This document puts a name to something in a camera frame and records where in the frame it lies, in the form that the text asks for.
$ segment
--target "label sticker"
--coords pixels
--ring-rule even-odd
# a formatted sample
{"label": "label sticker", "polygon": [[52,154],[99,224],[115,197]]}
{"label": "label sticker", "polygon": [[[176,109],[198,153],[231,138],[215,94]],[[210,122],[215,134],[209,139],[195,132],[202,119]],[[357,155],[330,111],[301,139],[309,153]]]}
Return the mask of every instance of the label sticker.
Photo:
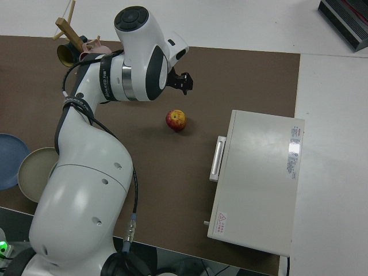
{"label": "label sticker", "polygon": [[214,233],[217,235],[223,235],[225,233],[225,226],[228,214],[223,212],[217,212],[216,229]]}
{"label": "label sticker", "polygon": [[290,133],[289,154],[287,157],[286,176],[290,179],[298,177],[298,159],[300,155],[301,128],[294,126]]}

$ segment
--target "brown mat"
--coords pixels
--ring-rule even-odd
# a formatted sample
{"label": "brown mat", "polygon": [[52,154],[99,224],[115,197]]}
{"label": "brown mat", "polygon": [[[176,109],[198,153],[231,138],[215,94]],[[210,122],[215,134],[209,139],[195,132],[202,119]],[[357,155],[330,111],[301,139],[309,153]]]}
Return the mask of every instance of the brown mat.
{"label": "brown mat", "polygon": [[[64,40],[0,36],[0,132],[31,151],[53,147],[67,71],[56,56]],[[120,43],[103,43],[119,49]],[[191,48],[175,66],[194,79],[187,96],[166,88],[154,102],[111,102],[97,108],[102,121],[130,152],[140,198],[136,241],[277,275],[279,257],[206,237],[216,184],[209,173],[218,135],[226,135],[232,109],[294,116],[299,55]],[[75,77],[72,75],[68,87]],[[187,127],[173,132],[166,113],[183,110]],[[133,205],[130,189],[115,235],[124,236]],[[0,206],[33,214],[36,204],[18,187],[0,191]]]}

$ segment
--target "cup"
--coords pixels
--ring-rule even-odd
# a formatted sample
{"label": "cup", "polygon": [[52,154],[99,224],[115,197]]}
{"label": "cup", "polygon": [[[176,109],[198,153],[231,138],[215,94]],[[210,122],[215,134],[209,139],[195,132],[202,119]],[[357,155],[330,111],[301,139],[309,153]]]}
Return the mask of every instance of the cup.
{"label": "cup", "polygon": [[[81,36],[80,39],[84,43],[88,41],[85,36]],[[67,67],[72,67],[73,64],[79,62],[79,55],[81,54],[71,42],[59,45],[56,53],[61,63]]]}
{"label": "cup", "polygon": [[82,45],[83,52],[79,55],[79,60],[82,61],[89,53],[111,53],[109,47],[101,45],[98,39],[85,42]]}

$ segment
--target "plate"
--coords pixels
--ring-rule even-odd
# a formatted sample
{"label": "plate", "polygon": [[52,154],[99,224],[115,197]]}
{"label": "plate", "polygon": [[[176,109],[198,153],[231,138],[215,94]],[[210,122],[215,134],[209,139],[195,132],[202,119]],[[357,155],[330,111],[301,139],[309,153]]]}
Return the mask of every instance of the plate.
{"label": "plate", "polygon": [[0,190],[18,184],[19,167],[29,153],[22,140],[10,134],[0,133]]}
{"label": "plate", "polygon": [[27,198],[39,202],[58,160],[55,148],[40,148],[24,159],[19,168],[18,183]]}

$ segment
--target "beige plate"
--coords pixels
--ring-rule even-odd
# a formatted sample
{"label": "beige plate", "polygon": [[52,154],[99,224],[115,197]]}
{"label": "beige plate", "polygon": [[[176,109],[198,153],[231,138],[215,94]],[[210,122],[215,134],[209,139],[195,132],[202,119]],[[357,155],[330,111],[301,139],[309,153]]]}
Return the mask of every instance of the beige plate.
{"label": "beige plate", "polygon": [[40,200],[58,160],[55,148],[40,148],[23,160],[18,172],[18,184],[26,197],[34,202]]}

